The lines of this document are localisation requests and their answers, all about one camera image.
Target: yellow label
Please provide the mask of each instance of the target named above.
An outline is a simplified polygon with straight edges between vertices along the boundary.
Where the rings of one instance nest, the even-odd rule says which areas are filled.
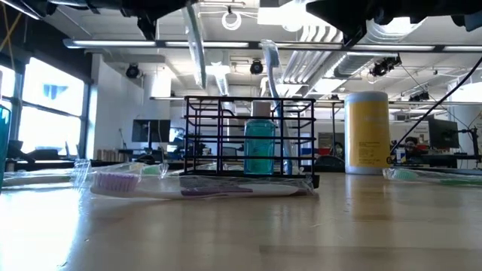
[[[349,105],[350,166],[387,167],[390,155],[388,102]]]

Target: mouthwash bottle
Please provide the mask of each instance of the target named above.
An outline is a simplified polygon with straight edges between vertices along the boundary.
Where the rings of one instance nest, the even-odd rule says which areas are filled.
[[[270,117],[271,103],[252,102],[253,117]],[[276,125],[271,120],[249,120],[246,123],[245,136],[266,137],[266,139],[245,139],[245,157],[274,157],[274,136]],[[274,171],[273,159],[245,159],[244,173],[253,175],[272,175]]]

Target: black wire rack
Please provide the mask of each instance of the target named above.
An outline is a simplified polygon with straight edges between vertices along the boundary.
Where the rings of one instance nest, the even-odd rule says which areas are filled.
[[[271,111],[271,117],[251,117],[245,115],[236,115],[231,110],[224,108],[226,103],[244,103],[253,101],[274,102],[276,107]],[[184,173],[183,175],[216,175],[216,176],[233,176],[233,177],[249,177],[249,178],[309,178],[313,180],[315,188],[319,185],[319,177],[315,175],[314,166],[310,166],[310,173],[305,175],[287,175],[283,164],[286,160],[297,160],[299,167],[302,167],[301,161],[309,160],[314,164],[315,152],[315,117],[314,105],[315,99],[293,99],[293,98],[265,98],[265,97],[232,97],[232,96],[186,96],[185,97],[185,157],[184,157]],[[278,117],[276,113],[279,109],[282,112],[289,113],[287,116]],[[283,123],[289,120],[291,130],[288,134],[296,136],[285,136],[283,125],[276,125],[279,135],[270,137],[246,136],[246,135],[228,135],[225,128],[244,128],[244,125],[232,124],[225,120],[272,120],[274,123]],[[216,135],[203,135],[202,128],[215,128]],[[253,156],[227,156],[223,155],[223,147],[225,144],[244,144],[245,139],[273,139],[275,144],[279,145],[279,154],[275,157],[253,157]],[[297,148],[296,157],[287,157],[283,148],[285,141],[289,140]],[[203,155],[198,150],[201,143],[216,143],[217,154],[213,156]],[[301,146],[311,143],[311,152],[308,156],[301,155]],[[271,159],[275,161],[275,165],[279,165],[279,171],[275,170],[274,175],[244,175],[242,170],[226,170],[223,165],[248,160],[248,159]],[[200,169],[200,165],[205,162],[216,162],[215,170]]]

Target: teal bottle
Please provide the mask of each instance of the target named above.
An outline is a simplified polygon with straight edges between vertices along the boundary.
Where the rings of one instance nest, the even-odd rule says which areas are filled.
[[[10,110],[0,105],[0,193],[2,193],[5,159],[7,159],[8,136],[10,135]]]
[[[270,117],[269,102],[253,102],[253,117]],[[246,123],[245,136],[266,137],[266,139],[245,139],[244,155],[250,157],[274,157],[276,125],[271,120],[249,120]],[[249,175],[272,175],[273,159],[245,159],[244,173]]]

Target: wooden table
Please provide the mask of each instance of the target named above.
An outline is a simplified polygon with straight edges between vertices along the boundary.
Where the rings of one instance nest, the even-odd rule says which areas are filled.
[[[319,197],[0,196],[0,270],[480,270],[482,190],[322,175]]]

